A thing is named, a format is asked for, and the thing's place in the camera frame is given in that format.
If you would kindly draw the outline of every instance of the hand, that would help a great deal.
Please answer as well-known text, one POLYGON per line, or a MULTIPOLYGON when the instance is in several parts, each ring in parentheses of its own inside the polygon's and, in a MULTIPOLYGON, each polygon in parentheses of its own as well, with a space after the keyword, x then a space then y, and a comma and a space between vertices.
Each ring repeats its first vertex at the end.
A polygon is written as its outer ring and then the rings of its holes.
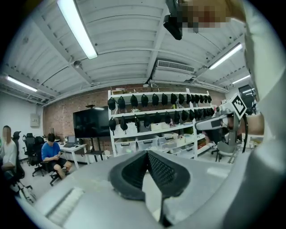
POLYGON ((54 156, 53 159, 57 161, 59 159, 59 155, 54 156))

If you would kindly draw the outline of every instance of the man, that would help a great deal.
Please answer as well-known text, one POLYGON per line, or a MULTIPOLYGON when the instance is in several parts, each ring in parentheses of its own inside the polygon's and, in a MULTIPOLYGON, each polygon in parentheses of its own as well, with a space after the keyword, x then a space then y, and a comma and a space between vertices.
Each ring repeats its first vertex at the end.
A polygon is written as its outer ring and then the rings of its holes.
POLYGON ((16 159, 17 159, 17 147, 15 142, 11 138, 11 128, 9 126, 3 127, 3 146, 1 147, 2 166, 1 170, 4 172, 4 176, 7 180, 13 177, 12 170, 16 172, 16 159))
POLYGON ((63 158, 60 158, 61 154, 59 144, 55 142, 55 135, 48 134, 48 142, 42 147, 42 160, 44 162, 49 162, 49 169, 56 170, 61 179, 64 179, 66 177, 65 173, 70 170, 72 164, 63 158))

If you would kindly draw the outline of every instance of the black monitor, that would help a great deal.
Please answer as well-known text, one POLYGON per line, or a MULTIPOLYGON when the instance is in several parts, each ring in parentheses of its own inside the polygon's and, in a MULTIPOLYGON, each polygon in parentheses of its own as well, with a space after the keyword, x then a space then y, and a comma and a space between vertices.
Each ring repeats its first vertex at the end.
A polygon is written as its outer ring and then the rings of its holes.
POLYGON ((76 138, 110 136, 108 107, 94 107, 73 113, 76 138))

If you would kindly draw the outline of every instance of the fluorescent light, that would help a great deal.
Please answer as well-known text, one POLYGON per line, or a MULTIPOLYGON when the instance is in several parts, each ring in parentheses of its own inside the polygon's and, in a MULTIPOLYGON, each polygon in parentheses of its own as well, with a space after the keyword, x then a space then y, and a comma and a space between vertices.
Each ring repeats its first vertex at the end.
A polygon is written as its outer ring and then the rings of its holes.
POLYGON ((238 83, 238 82, 240 82, 240 81, 242 81, 242 80, 245 80, 245 79, 247 79, 247 78, 249 78, 249 77, 250 77, 250 75, 249 75, 249 76, 246 76, 246 77, 243 77, 243 78, 241 78, 240 80, 234 81, 232 84, 236 84, 236 83, 238 83))
POLYGON ((220 58, 218 61, 216 61, 213 65, 209 67, 210 70, 216 68, 220 64, 222 64, 224 61, 226 61, 228 58, 230 58, 232 55, 237 53, 240 49, 242 49, 242 44, 237 44, 233 49, 231 49, 226 55, 224 55, 222 58, 220 58))
POLYGON ((102 107, 95 107, 94 109, 96 109, 96 110, 104 110, 104 108, 102 108, 102 107))
POLYGON ((9 80, 9 81, 11 81, 11 82, 13 82, 13 83, 15 83, 15 84, 18 84, 18 85, 20 85, 20 86, 22 86, 22 87, 24 87, 24 88, 30 89, 30 90, 32 90, 32 91, 34 91, 34 92, 37 91, 37 89, 32 88, 32 87, 28 86, 27 84, 23 84, 23 83, 21 83, 20 81, 17 81, 17 80, 15 80, 15 79, 13 79, 13 78, 11 78, 11 77, 9 77, 9 76, 7 77, 7 80, 9 80))
POLYGON ((58 6, 86 56, 89 59, 96 58, 97 52, 84 28, 74 0, 58 0, 58 6))
POLYGON ((247 92, 250 92, 250 91, 253 91, 253 90, 254 90, 254 88, 251 88, 251 89, 249 89, 247 91, 244 91, 243 93, 247 93, 247 92))

